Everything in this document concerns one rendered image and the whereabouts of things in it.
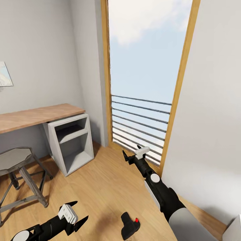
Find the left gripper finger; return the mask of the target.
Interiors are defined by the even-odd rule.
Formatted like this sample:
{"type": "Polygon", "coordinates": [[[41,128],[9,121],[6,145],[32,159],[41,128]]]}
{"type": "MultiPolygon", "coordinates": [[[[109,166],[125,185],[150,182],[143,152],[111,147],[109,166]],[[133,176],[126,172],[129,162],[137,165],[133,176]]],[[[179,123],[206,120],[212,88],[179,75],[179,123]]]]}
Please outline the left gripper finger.
{"type": "Polygon", "coordinates": [[[81,226],[87,221],[87,219],[88,219],[88,216],[86,216],[85,218],[83,218],[79,222],[76,222],[74,224],[74,227],[73,227],[73,232],[74,231],[77,232],[81,228],[81,226]]]}
{"type": "Polygon", "coordinates": [[[78,201],[74,201],[74,202],[69,202],[69,203],[66,203],[66,204],[69,204],[69,205],[71,205],[71,207],[72,207],[72,206],[75,205],[77,202],[78,202],[78,201]]]}

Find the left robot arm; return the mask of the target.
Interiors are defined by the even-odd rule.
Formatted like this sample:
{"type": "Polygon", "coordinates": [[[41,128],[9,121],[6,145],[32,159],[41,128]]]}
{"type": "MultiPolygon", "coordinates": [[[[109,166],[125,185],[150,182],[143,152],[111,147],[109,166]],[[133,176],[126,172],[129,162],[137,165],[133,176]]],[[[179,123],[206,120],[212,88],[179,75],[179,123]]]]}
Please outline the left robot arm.
{"type": "Polygon", "coordinates": [[[57,216],[42,225],[37,224],[18,232],[11,241],[48,241],[63,230],[66,231],[68,236],[74,231],[77,232],[88,219],[88,216],[86,216],[78,222],[78,216],[72,209],[72,206],[77,202],[64,204],[57,216]],[[34,230],[34,232],[30,232],[31,230],[34,230]]]}

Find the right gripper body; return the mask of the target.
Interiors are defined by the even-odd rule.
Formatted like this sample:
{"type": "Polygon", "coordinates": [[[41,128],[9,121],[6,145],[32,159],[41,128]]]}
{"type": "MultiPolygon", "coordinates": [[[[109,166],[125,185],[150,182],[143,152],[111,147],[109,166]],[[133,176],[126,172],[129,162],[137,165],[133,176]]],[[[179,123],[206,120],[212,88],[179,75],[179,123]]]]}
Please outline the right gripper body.
{"type": "Polygon", "coordinates": [[[136,155],[133,155],[133,156],[128,157],[128,162],[130,165],[135,163],[135,165],[137,166],[137,168],[139,170],[142,165],[147,164],[145,157],[146,157],[146,154],[143,154],[143,158],[138,160],[136,155]]]}

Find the digital camera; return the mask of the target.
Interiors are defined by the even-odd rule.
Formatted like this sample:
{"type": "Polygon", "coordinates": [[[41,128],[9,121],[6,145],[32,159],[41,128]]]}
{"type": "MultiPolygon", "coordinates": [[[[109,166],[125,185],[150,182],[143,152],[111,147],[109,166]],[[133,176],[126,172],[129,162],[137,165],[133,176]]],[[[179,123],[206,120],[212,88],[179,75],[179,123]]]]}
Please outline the digital camera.
{"type": "Polygon", "coordinates": [[[137,232],[140,228],[140,222],[138,219],[135,219],[135,222],[133,222],[127,212],[123,213],[121,215],[121,219],[123,221],[124,227],[121,230],[121,235],[126,241],[128,238],[130,238],[135,232],[137,232]]]}

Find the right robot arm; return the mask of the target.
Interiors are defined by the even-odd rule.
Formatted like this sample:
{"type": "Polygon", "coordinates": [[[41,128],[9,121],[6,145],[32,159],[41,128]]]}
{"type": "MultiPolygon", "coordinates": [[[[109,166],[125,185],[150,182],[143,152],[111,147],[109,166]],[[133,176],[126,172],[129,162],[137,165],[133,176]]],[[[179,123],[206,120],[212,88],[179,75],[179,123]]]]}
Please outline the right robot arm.
{"type": "Polygon", "coordinates": [[[177,193],[168,188],[161,177],[148,165],[145,160],[146,153],[150,147],[140,147],[136,155],[128,157],[124,154],[129,164],[135,163],[144,180],[152,199],[158,209],[164,214],[174,235],[178,241],[218,241],[204,226],[193,216],[193,214],[179,201],[177,193]]]}

